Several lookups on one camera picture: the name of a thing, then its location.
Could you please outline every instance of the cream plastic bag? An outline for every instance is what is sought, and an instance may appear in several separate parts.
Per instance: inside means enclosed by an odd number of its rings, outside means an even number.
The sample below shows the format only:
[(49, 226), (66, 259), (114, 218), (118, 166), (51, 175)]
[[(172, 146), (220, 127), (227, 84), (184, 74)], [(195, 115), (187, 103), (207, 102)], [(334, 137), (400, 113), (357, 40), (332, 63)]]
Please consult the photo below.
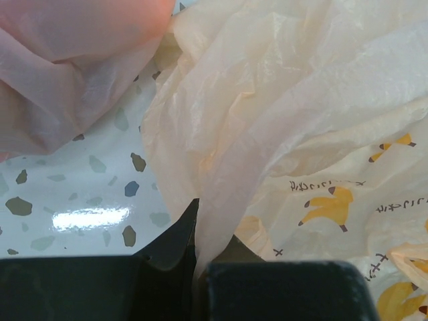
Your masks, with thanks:
[(53, 152), (154, 55), (175, 0), (0, 1), (0, 162)]
[(428, 243), (427, 16), (424, 1), (201, 0), (174, 19), (142, 135), (171, 213), (201, 198), (197, 274), (238, 231), (265, 259), (353, 263), (375, 300), (406, 283), (420, 306), (379, 310), (420, 319), (427, 275), (389, 252)]

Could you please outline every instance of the crumpled plastic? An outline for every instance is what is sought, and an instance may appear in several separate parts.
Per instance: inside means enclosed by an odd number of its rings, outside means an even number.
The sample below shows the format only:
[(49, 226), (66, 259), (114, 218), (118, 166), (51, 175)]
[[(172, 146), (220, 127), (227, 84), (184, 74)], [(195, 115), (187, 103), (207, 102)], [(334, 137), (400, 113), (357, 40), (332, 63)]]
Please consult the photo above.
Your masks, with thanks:
[(200, 0), (173, 19), (142, 139), (173, 217), (201, 199), (197, 276), (238, 231), (263, 258), (351, 261), (375, 297), (403, 278), (389, 250), (428, 243), (427, 18), (424, 1)]
[(174, 0), (0, 3), (0, 160), (47, 154), (107, 112), (153, 57)]

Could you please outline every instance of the pink plastic bag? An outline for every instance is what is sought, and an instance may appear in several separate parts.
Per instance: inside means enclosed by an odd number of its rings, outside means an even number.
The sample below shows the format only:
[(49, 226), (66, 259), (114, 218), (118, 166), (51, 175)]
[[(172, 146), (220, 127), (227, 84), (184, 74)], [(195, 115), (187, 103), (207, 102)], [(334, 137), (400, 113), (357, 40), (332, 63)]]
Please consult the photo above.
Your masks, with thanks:
[(175, 0), (2, 0), (0, 161), (55, 151), (154, 55)]

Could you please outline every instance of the yellow banana illustration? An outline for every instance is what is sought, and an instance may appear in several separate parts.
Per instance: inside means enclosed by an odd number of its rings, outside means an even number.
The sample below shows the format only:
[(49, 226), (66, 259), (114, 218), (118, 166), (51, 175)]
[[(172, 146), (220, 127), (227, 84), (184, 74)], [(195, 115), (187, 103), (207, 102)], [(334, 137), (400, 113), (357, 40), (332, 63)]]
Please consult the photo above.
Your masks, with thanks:
[(419, 312), (423, 313), (425, 316), (428, 316), (428, 306), (420, 306)]
[[(395, 141), (395, 144), (401, 144), (401, 145), (407, 145), (410, 147), (415, 147), (416, 144), (414, 142), (412, 142), (412, 137), (410, 136), (409, 133), (407, 133), (406, 135), (404, 135), (403, 137), (401, 137), (400, 139)], [(379, 148), (383, 151), (388, 150), (390, 147), (392, 146), (392, 144), (381, 144), (379, 146)], [(379, 157), (382, 156), (384, 152), (378, 152), (377, 154), (372, 155), (368, 161), (370, 163), (374, 163), (375, 161), (377, 161), (379, 159)]]
[(381, 320), (401, 321), (420, 311), (421, 304), (427, 297), (426, 294), (407, 299), (417, 288), (411, 282), (400, 282), (386, 289), (377, 302)]
[(326, 217), (336, 222), (343, 232), (348, 229), (345, 226), (348, 219), (349, 204), (354, 201), (352, 193), (343, 187), (330, 187), (328, 192), (332, 197), (314, 197), (306, 202), (305, 207), (316, 206), (317, 209), (310, 211), (300, 222), (299, 226), (316, 217)]
[(428, 273), (428, 260), (418, 259), (418, 260), (411, 260), (411, 262), (416, 268), (420, 269), (425, 273)]

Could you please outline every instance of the translucent plastic bag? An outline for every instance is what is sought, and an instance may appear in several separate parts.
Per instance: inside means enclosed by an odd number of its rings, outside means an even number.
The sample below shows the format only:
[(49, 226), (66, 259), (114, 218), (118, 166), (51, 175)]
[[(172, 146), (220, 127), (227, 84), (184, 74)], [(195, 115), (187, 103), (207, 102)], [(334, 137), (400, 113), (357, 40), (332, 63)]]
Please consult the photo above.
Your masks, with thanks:
[(0, 2), (0, 161), (53, 152), (155, 53), (175, 0)]
[[(420, 319), (427, 18), (405, 0), (201, 0), (174, 18), (142, 136), (171, 213), (201, 199), (197, 275), (237, 232), (265, 259), (349, 261), (383, 320)], [(388, 303), (403, 282), (408, 305)]]

